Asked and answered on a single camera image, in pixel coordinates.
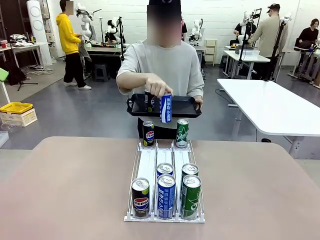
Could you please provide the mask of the person's right hand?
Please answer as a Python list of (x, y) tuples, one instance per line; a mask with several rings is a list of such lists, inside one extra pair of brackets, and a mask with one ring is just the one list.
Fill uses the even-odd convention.
[(146, 80), (146, 89), (157, 98), (161, 98), (166, 94), (173, 94), (173, 89), (170, 88), (157, 75), (149, 76)]

